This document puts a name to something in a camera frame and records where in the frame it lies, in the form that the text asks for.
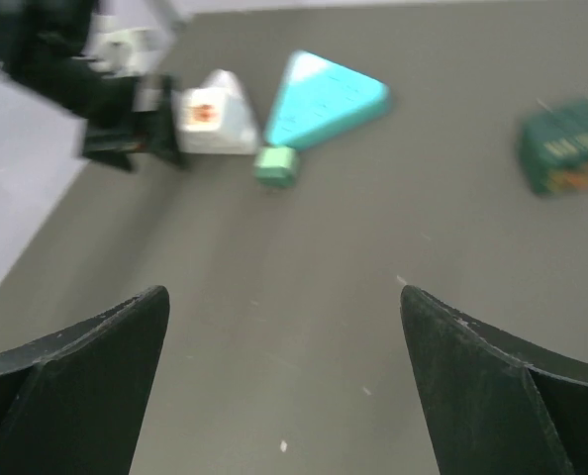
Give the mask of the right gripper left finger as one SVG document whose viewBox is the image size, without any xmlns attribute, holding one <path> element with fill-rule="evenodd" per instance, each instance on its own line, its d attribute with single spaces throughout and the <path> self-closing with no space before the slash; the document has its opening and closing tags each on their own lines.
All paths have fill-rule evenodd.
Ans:
<svg viewBox="0 0 588 475">
<path fill-rule="evenodd" d="M 129 473 L 168 321 L 153 286 L 0 352 L 0 474 Z"/>
</svg>

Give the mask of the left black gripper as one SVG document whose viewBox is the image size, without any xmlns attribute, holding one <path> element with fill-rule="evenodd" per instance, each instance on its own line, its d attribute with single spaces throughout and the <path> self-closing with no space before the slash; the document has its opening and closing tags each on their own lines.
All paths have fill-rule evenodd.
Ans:
<svg viewBox="0 0 588 475">
<path fill-rule="evenodd" d="M 144 77 L 110 76 L 83 50 L 98 1 L 0 1 L 0 69 L 13 82 L 85 120 L 81 155 L 124 171 L 133 153 L 178 169 L 187 161 L 175 129 L 173 78 L 160 77 L 153 108 L 136 108 Z"/>
</svg>

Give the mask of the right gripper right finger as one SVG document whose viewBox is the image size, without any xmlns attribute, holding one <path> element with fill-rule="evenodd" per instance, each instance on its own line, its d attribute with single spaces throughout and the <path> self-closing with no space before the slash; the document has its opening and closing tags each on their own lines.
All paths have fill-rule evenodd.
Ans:
<svg viewBox="0 0 588 475">
<path fill-rule="evenodd" d="M 441 474 L 588 474 L 588 363 L 413 285 L 400 312 Z"/>
</svg>

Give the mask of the white tiger cube plug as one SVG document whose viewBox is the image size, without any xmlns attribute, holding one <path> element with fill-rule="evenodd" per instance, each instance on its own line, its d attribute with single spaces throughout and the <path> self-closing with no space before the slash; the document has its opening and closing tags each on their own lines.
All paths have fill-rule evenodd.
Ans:
<svg viewBox="0 0 588 475">
<path fill-rule="evenodd" d="M 192 151 L 215 136 L 226 99 L 221 87 L 189 88 L 180 94 L 176 129 L 183 151 Z"/>
</svg>

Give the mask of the white triangular power strip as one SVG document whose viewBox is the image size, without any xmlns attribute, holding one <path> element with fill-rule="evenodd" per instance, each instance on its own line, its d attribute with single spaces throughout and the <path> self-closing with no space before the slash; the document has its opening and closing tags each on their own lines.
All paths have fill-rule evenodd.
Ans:
<svg viewBox="0 0 588 475">
<path fill-rule="evenodd" d="M 227 92 L 222 124 L 215 136 L 192 151 L 198 153 L 253 155 L 260 147 L 258 126 L 243 85 L 224 69 L 213 70 L 198 87 L 221 87 Z"/>
</svg>

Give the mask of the mint green small plug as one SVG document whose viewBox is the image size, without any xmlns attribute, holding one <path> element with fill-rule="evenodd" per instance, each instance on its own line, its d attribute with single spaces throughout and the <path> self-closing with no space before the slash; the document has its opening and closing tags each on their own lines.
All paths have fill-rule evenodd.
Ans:
<svg viewBox="0 0 588 475">
<path fill-rule="evenodd" d="M 253 164 L 255 180 L 271 188 L 288 188 L 295 184 L 300 168 L 298 152 L 287 146 L 263 147 Z"/>
</svg>

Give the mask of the teal triangular power strip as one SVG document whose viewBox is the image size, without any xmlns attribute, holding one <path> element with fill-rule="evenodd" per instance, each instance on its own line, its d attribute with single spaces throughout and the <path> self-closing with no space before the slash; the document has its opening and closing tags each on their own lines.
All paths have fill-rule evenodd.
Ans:
<svg viewBox="0 0 588 475">
<path fill-rule="evenodd" d="M 389 106 L 383 82 L 299 49 L 286 63 L 264 139 L 303 150 L 376 119 Z"/>
</svg>

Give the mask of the dark green cube plug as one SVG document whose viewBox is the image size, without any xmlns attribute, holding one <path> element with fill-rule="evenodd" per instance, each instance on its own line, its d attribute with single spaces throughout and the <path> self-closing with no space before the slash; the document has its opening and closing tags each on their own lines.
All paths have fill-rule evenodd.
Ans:
<svg viewBox="0 0 588 475">
<path fill-rule="evenodd" d="M 518 159 L 538 196 L 587 191 L 588 99 L 573 99 L 524 117 Z"/>
</svg>

